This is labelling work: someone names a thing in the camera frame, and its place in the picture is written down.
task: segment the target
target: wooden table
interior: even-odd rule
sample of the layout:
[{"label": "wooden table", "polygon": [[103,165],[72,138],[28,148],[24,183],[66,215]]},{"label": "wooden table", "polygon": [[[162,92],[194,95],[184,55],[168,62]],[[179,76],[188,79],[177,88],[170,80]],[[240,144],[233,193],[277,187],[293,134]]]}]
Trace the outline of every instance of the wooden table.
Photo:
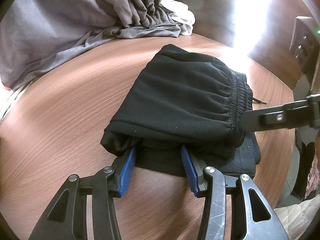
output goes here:
[{"label": "wooden table", "polygon": [[[68,175],[93,175],[112,163],[115,157],[100,145],[103,130],[141,69],[169,43],[216,56],[245,73],[254,96],[268,106],[293,100],[292,91],[261,65],[196,34],[116,40],[74,58],[36,81],[0,125],[0,211],[21,240],[28,239]],[[262,159],[254,181],[275,206],[290,165],[294,130],[256,136]],[[135,168],[128,193],[115,199],[122,239],[195,240],[203,203],[186,179]],[[230,198],[227,203],[226,238]],[[88,237],[93,239],[90,207],[88,213]]]}]

